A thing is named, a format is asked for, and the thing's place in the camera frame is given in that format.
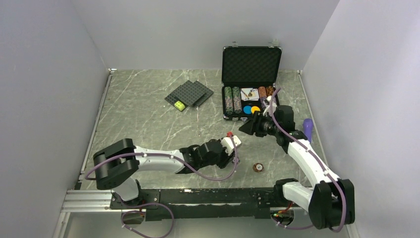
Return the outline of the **red chip stack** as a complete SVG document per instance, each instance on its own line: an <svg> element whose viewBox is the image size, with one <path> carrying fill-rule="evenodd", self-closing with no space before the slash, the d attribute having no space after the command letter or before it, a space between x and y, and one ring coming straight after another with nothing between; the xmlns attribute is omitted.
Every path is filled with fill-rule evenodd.
<svg viewBox="0 0 420 238"><path fill-rule="evenodd" d="M259 97L260 98L266 98L267 97L267 92L266 92L266 88L261 86L258 88L258 92L259 92Z"/></svg>

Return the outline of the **grey chip stack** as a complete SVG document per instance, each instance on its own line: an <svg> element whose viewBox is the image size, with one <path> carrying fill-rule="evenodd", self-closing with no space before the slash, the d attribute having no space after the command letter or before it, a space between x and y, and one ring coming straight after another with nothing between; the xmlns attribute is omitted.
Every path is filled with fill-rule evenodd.
<svg viewBox="0 0 420 238"><path fill-rule="evenodd" d="M226 111L234 111L233 106L233 99L232 98L225 98L225 110Z"/></svg>

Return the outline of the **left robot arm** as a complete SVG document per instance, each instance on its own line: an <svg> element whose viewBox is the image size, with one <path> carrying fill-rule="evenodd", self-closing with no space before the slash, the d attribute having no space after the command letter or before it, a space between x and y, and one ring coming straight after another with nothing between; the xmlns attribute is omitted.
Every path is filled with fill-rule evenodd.
<svg viewBox="0 0 420 238"><path fill-rule="evenodd" d="M136 208L143 198L139 182L132 178L135 172L194 173L214 180L199 169L207 166L223 169L231 162L237 167L237 150L241 144L238 136L229 135L202 145L162 151L136 146L131 138L125 138L93 155L94 167L86 173L85 179L94 180L98 190L113 190L129 208Z"/></svg>

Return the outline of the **dark green chip stack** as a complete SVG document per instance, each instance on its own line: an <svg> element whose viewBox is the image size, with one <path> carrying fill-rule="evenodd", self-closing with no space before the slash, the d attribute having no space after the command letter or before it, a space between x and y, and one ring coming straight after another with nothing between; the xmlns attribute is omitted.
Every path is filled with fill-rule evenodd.
<svg viewBox="0 0 420 238"><path fill-rule="evenodd" d="M241 91L239 87L232 87L232 97L234 100L241 101Z"/></svg>

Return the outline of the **purple-grey chip stack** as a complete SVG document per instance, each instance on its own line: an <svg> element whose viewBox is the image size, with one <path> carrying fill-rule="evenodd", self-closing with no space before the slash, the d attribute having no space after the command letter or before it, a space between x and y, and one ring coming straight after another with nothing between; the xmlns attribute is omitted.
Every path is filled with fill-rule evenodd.
<svg viewBox="0 0 420 238"><path fill-rule="evenodd" d="M234 112L236 114L241 113L242 106L241 106L241 99L240 98L234 98L233 99L233 106L234 106Z"/></svg>

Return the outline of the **purple chip stack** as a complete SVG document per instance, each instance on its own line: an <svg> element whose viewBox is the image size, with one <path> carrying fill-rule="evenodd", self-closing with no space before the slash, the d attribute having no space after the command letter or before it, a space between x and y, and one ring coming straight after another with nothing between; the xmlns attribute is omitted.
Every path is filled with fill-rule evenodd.
<svg viewBox="0 0 420 238"><path fill-rule="evenodd" d="M260 102L261 102L261 108L263 110L269 105L267 97L260 97Z"/></svg>

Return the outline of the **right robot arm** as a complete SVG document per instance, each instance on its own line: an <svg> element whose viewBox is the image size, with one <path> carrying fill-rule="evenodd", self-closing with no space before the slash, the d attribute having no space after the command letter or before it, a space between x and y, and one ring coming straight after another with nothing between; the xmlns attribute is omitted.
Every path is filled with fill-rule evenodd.
<svg viewBox="0 0 420 238"><path fill-rule="evenodd" d="M306 135L295 128L291 106L278 106L272 116L255 112L239 130L257 137L274 136L309 180L310 188L293 178L276 181L273 200L277 205L295 203L308 212L312 226L319 230L329 228L338 232L355 221L353 183L332 172L314 152Z"/></svg>

